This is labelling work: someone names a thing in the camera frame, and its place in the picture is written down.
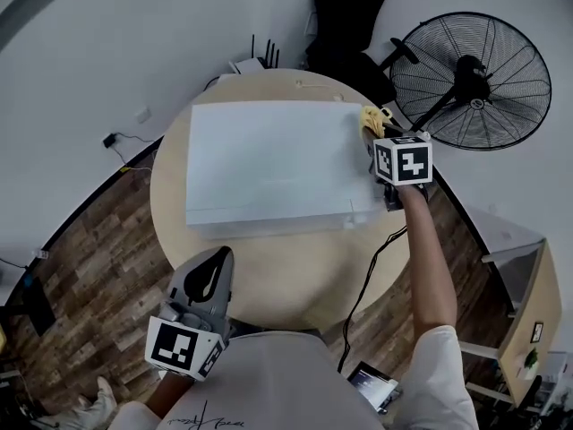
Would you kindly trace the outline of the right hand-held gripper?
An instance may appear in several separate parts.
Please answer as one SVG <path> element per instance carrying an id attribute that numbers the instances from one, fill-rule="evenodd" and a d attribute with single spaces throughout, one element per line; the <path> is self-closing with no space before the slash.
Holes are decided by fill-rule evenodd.
<path id="1" fill-rule="evenodd" d="M 372 159 L 369 173 L 383 186 L 388 211 L 403 209 L 398 187 L 410 185 L 428 201 L 426 186 L 433 180 L 432 142 L 428 133 L 416 133 L 382 123 L 384 138 L 363 127 L 363 142 Z"/>

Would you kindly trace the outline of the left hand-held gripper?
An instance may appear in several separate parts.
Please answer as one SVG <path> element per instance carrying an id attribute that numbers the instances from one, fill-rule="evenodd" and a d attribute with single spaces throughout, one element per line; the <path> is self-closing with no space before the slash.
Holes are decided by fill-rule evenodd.
<path id="1" fill-rule="evenodd" d="M 227 348 L 235 257 L 229 246 L 203 251 L 179 266 L 158 316 L 150 317 L 145 360 L 203 382 Z"/>

